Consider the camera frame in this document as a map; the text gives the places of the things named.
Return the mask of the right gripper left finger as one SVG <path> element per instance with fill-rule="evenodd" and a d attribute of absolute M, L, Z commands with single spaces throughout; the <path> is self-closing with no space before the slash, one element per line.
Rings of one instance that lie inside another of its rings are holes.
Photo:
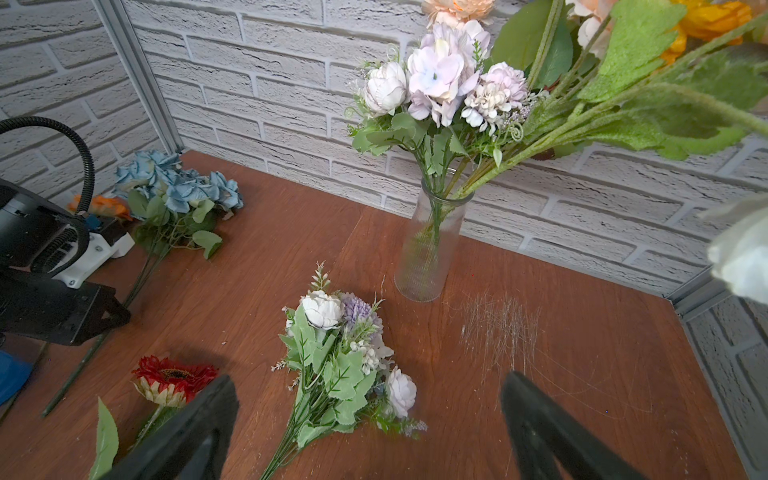
<path fill-rule="evenodd" d="M 100 479 L 219 479 L 239 402 L 233 380 L 216 378 L 119 463 L 116 424 L 104 405 L 99 409 Z"/>

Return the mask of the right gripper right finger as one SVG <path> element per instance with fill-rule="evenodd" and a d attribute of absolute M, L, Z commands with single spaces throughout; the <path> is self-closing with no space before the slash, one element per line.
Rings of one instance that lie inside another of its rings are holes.
<path fill-rule="evenodd" d="M 500 403 L 523 479 L 644 477 L 522 373 L 508 373 Z"/>

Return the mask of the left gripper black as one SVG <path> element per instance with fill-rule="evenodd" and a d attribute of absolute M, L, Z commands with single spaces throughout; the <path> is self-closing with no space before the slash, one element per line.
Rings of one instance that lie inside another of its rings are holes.
<path fill-rule="evenodd" d="M 88 215 L 72 214 L 20 186 L 1 182 L 1 334 L 81 345 L 126 325 L 112 287 L 70 286 L 58 278 L 90 244 Z"/>

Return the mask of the clear glass vase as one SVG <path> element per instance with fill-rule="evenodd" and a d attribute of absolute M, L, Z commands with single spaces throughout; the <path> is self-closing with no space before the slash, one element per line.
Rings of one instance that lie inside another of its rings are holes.
<path fill-rule="evenodd" d="M 435 192 L 426 179 L 421 188 L 394 281 L 404 297 L 427 303 L 442 294 L 472 194 L 449 199 Z"/>

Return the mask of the white ranunculus flower stem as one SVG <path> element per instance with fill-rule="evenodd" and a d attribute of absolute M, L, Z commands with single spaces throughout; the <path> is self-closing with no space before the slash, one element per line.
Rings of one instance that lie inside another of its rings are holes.
<path fill-rule="evenodd" d="M 522 236 L 524 254 L 652 294 L 699 273 L 716 229 L 696 212 L 767 189 L 767 47 L 752 37 L 767 17 L 666 65 L 686 12 L 616 3 L 605 56 L 581 70 L 581 55 L 522 142 L 470 175 L 474 218 Z"/>

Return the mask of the orange yellow flower stem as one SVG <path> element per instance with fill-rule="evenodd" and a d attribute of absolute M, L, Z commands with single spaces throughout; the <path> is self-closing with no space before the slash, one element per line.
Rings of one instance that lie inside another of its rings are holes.
<path fill-rule="evenodd" d="M 676 4 L 685 5 L 687 12 L 674 28 L 675 40 L 661 55 L 666 65 L 687 51 L 689 41 L 710 42 L 767 12 L 766 1 L 692 0 Z"/>

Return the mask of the blue hydrangea flower stem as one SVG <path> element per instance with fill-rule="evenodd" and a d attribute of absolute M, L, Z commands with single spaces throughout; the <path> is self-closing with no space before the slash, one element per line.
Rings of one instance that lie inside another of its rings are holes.
<path fill-rule="evenodd" d="M 574 61 L 564 1 L 532 1 L 501 28 L 490 64 L 506 63 L 526 74 L 532 90 L 553 89 Z"/>

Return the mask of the peach rose flower stem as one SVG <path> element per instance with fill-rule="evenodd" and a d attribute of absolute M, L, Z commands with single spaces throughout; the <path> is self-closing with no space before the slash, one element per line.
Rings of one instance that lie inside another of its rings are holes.
<path fill-rule="evenodd" d="M 540 46 L 548 40 L 548 48 L 543 58 L 534 62 L 530 73 L 536 72 L 529 82 L 534 90 L 549 89 L 574 66 L 577 59 L 584 55 L 580 65 L 584 70 L 592 57 L 602 59 L 605 56 L 613 20 L 610 17 L 616 1 L 561 1 L 559 16 L 548 25 L 545 20 L 545 32 Z"/>

